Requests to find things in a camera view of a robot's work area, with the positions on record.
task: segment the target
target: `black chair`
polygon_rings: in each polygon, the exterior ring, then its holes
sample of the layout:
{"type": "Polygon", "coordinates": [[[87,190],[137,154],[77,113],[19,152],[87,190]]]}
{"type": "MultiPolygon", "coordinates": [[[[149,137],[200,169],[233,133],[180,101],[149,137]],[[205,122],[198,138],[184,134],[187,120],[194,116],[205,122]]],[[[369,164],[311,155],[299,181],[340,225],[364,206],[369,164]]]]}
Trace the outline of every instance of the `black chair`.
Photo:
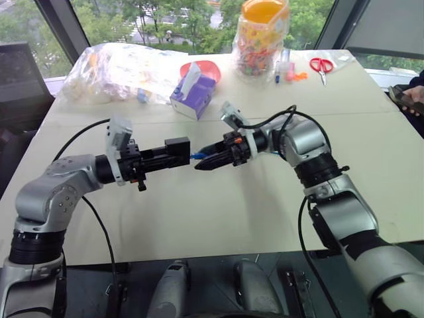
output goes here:
{"type": "Polygon", "coordinates": [[[0,198],[53,101],[28,43],[0,44],[0,198]]]}

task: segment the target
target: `orange lid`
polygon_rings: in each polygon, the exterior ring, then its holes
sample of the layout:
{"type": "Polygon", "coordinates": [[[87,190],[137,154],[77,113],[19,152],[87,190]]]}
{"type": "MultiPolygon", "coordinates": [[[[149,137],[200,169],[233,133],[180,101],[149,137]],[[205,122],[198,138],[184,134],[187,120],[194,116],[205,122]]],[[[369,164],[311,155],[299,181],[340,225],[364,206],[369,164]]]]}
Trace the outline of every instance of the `orange lid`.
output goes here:
{"type": "Polygon", "coordinates": [[[241,12],[243,16],[254,23],[269,23],[283,8],[283,19],[288,17],[287,0],[248,0],[243,3],[241,12]]]}

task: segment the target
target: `white table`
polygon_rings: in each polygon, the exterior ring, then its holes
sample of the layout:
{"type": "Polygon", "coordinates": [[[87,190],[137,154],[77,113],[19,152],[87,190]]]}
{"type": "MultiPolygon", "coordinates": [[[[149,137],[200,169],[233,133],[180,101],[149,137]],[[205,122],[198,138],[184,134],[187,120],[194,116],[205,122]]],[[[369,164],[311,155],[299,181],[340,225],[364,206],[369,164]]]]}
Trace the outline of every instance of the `white table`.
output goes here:
{"type": "MultiPolygon", "coordinates": [[[[351,167],[348,173],[373,208],[381,235],[391,242],[424,239],[421,137],[357,62],[329,74],[323,87],[304,51],[291,56],[296,71],[305,70],[309,79],[262,86],[241,81],[228,55],[188,56],[213,60],[223,74],[199,122],[167,105],[70,105],[59,94],[0,201],[0,257],[9,253],[17,192],[43,173],[81,128],[119,113],[131,119],[133,136],[143,149],[188,136],[191,148],[198,150],[230,130],[217,114],[224,100],[252,122],[293,103],[313,115],[327,131],[338,163],[351,167]]],[[[96,127],[66,154],[102,154],[104,136],[105,127],[96,127]]],[[[145,192],[139,193],[135,185],[110,184],[87,195],[109,230],[117,262],[300,249],[296,221],[303,188],[287,163],[263,154],[243,166],[213,172],[196,171],[194,164],[148,174],[145,192]]],[[[323,247],[307,216],[304,236],[307,248],[323,247]]],[[[103,233],[84,202],[76,207],[64,250],[69,264],[110,261],[103,233]]]]}

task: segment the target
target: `tissue box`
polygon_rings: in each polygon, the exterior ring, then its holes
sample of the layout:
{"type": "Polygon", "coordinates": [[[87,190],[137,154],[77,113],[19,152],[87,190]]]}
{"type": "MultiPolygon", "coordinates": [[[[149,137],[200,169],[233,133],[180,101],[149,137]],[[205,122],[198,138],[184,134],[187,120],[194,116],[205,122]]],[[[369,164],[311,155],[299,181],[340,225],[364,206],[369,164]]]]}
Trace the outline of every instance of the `tissue box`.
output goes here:
{"type": "Polygon", "coordinates": [[[209,102],[212,99],[212,93],[215,90],[216,81],[207,76],[200,75],[197,83],[190,89],[188,96],[183,100],[181,87],[186,77],[184,77],[174,92],[170,96],[172,107],[179,113],[192,119],[199,120],[209,102]]]}

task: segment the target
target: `clear plastic bag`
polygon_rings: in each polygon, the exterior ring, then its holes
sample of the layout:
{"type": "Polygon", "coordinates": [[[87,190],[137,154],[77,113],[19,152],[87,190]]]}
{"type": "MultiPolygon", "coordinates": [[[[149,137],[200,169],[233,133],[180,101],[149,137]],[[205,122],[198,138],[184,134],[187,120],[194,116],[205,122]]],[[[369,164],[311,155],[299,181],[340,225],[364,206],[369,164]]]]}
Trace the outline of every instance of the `clear plastic bag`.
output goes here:
{"type": "Polygon", "coordinates": [[[282,8],[267,23],[253,22],[242,14],[238,19],[237,33],[233,42],[233,57],[237,70],[254,77],[269,74],[281,53],[289,24],[288,0],[282,0],[282,8]]]}
{"type": "Polygon", "coordinates": [[[62,92],[72,101],[90,104],[135,98],[140,92],[144,102],[166,103],[186,55],[136,44],[92,46],[78,58],[62,92]]]}
{"type": "Polygon", "coordinates": [[[305,59],[308,63],[313,58],[323,58],[333,63],[332,72],[341,70],[347,64],[356,60],[348,50],[308,50],[305,52],[305,59]]]}

